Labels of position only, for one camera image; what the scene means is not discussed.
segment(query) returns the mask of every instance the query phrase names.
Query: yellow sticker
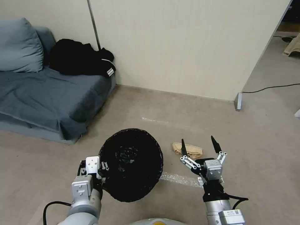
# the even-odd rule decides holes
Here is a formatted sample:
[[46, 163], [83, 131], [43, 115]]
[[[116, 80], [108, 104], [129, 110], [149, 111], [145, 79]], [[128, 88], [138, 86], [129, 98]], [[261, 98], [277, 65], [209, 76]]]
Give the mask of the yellow sticker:
[[156, 221], [153, 223], [153, 225], [166, 225], [166, 224], [162, 221]]

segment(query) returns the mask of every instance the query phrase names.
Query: white stripe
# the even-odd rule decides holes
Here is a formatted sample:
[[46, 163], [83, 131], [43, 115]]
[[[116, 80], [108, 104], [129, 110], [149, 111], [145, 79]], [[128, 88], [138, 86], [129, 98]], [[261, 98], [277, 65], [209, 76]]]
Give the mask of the white stripe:
[[111, 76], [111, 75], [113, 74], [113, 72], [114, 72], [114, 71], [112, 71], [112, 73], [111, 73], [111, 74], [109, 74], [109, 76]]
[[113, 70], [111, 70], [109, 73], [107, 73], [108, 75], [111, 75], [113, 73]]
[[110, 62], [111, 64], [113, 64], [111, 61], [109, 61], [109, 60], [107, 60], [107, 59], [101, 59], [101, 60], [108, 61], [108, 62]]

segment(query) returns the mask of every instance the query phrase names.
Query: power cord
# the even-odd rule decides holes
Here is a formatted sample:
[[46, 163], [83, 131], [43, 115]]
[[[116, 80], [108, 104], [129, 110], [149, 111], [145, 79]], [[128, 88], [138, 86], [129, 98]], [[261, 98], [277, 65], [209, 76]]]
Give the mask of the power cord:
[[261, 90], [258, 91], [253, 91], [253, 92], [243, 92], [243, 93], [256, 93], [256, 92], [260, 92], [269, 88], [280, 88], [280, 87], [289, 87], [289, 86], [294, 86], [294, 85], [300, 85], [300, 83], [295, 83], [295, 84], [289, 84], [289, 85], [280, 85], [280, 86], [272, 86], [272, 87], [265, 87]]
[[43, 225], [47, 225], [47, 220], [46, 220], [46, 211], [47, 211], [47, 208], [48, 208], [48, 206], [53, 205], [53, 204], [61, 204], [61, 205], [65, 205], [65, 206], [71, 206], [70, 203], [67, 203], [67, 202], [60, 202], [60, 201], [54, 201], [54, 202], [48, 203], [48, 204], [45, 206], [44, 211], [43, 211]]
[[232, 209], [235, 209], [237, 207], [237, 205], [243, 201], [248, 201], [249, 198], [245, 198], [245, 197], [238, 197], [238, 196], [234, 196], [234, 195], [229, 195], [227, 193], [223, 193], [225, 194], [226, 196], [228, 196], [229, 198], [233, 198], [233, 199], [237, 199], [238, 201], [234, 204], [234, 206], [232, 207]]

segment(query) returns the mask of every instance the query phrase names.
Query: blue cushion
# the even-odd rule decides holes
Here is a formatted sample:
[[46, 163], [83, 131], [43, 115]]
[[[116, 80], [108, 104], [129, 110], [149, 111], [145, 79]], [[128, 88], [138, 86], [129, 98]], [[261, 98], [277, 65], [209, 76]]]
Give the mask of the blue cushion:
[[38, 72], [43, 69], [43, 46], [25, 18], [0, 21], [0, 71]]

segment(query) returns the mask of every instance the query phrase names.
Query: white wall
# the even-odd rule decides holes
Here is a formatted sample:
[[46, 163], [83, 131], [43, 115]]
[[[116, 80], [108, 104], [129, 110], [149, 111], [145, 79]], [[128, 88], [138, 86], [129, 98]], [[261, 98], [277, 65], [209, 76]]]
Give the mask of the white wall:
[[[289, 2], [91, 0], [118, 83], [227, 100], [242, 90]], [[0, 4], [0, 19], [26, 17], [57, 39], [96, 46], [85, 0]]]

